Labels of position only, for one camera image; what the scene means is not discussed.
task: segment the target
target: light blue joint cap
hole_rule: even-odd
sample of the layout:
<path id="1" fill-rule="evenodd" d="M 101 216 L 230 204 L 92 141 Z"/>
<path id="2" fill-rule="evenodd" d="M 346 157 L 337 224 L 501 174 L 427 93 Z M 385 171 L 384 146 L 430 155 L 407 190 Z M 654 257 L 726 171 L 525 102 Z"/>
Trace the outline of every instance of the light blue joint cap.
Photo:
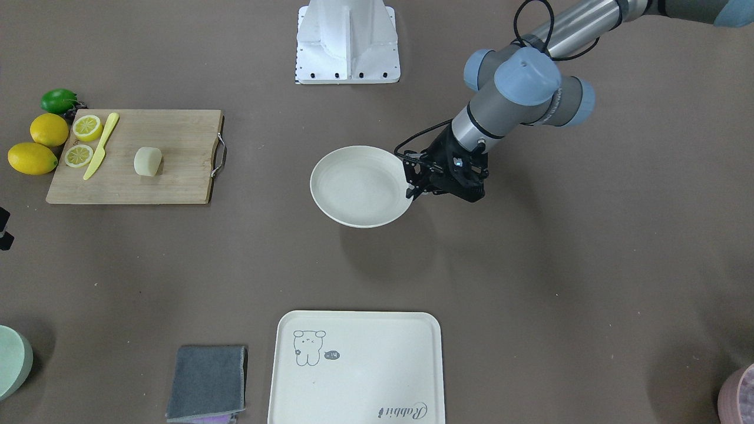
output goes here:
<path id="1" fill-rule="evenodd" d="M 596 95 L 594 94 L 594 88 L 592 84 L 584 81 L 583 79 L 576 78 L 581 83 L 581 103 L 578 105 L 576 114 L 573 115 L 570 121 L 561 125 L 561 127 L 571 127 L 572 125 L 579 125 L 589 118 L 589 115 L 594 111 L 594 104 L 596 103 Z"/>
<path id="2" fill-rule="evenodd" d="M 555 63 L 532 47 L 520 48 L 495 71 L 495 86 L 500 94 L 522 106 L 547 102 L 560 82 Z"/>
<path id="3" fill-rule="evenodd" d="M 479 91 L 479 69 L 482 67 L 482 61 L 487 54 L 494 50 L 483 48 L 475 51 L 464 66 L 464 82 L 466 86 L 474 91 Z"/>
<path id="4" fill-rule="evenodd" d="M 730 0 L 715 19 L 715 26 L 740 28 L 754 22 L 754 0 Z"/>

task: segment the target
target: gray cloth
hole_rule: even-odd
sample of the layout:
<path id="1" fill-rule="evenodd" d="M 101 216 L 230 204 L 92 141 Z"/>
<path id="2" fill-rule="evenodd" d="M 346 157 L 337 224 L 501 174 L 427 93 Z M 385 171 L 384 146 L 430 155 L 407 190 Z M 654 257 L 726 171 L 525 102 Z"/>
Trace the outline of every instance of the gray cloth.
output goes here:
<path id="1" fill-rule="evenodd" d="M 244 410 L 246 346 L 183 346 L 176 354 L 168 422 L 222 419 Z"/>

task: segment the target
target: round plate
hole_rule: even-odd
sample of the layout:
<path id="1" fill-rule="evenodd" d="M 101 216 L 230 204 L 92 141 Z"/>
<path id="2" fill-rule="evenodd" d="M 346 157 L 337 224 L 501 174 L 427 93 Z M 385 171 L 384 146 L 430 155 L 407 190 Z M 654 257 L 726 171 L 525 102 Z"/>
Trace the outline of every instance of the round plate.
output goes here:
<path id="1" fill-rule="evenodd" d="M 322 158 L 311 172 L 309 188 L 328 217 L 356 228 L 383 226 L 411 205 L 403 162 L 371 146 L 344 147 Z"/>
<path id="2" fill-rule="evenodd" d="M 32 347 L 20 333 L 0 325 L 0 401 L 12 395 L 32 369 Z"/>

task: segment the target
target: table surface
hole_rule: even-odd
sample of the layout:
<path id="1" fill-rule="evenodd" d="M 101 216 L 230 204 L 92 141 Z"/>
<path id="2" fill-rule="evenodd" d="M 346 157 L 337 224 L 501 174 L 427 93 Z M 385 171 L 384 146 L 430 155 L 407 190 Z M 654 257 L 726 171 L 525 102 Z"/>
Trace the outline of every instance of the table surface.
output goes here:
<path id="1" fill-rule="evenodd" d="M 388 2 L 403 73 L 370 86 L 293 83 L 302 5 L 0 1 L 4 149 L 60 87 L 221 109 L 228 144 L 208 205 L 51 205 L 53 174 L 0 164 L 0 323 L 35 349 L 0 422 L 164 422 L 176 350 L 237 343 L 239 422 L 266 422 L 295 309 L 431 313 L 448 422 L 715 422 L 754 361 L 754 26 L 624 24 L 559 65 L 595 87 L 587 122 L 514 130 L 475 204 L 425 196 L 361 230 L 317 209 L 313 166 L 455 116 L 466 59 L 513 38 L 518 2 Z"/>

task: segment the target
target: knife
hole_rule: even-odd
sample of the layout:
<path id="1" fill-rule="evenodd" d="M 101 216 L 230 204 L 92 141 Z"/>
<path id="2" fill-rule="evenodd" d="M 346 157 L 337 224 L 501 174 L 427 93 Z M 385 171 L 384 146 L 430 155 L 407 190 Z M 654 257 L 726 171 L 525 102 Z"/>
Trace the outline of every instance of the knife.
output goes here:
<path id="1" fill-rule="evenodd" d="M 102 161 L 105 159 L 105 144 L 107 143 L 108 138 L 110 138 L 110 133 L 112 133 L 112 129 L 115 128 L 115 124 L 118 123 L 120 117 L 121 116 L 115 112 L 107 116 L 105 129 L 102 130 L 102 136 L 100 136 L 100 144 L 97 144 L 97 148 L 94 150 L 94 155 L 92 156 L 92 162 L 89 163 L 87 171 L 84 172 L 85 180 L 89 180 L 91 176 L 97 172 L 97 168 L 100 167 Z"/>

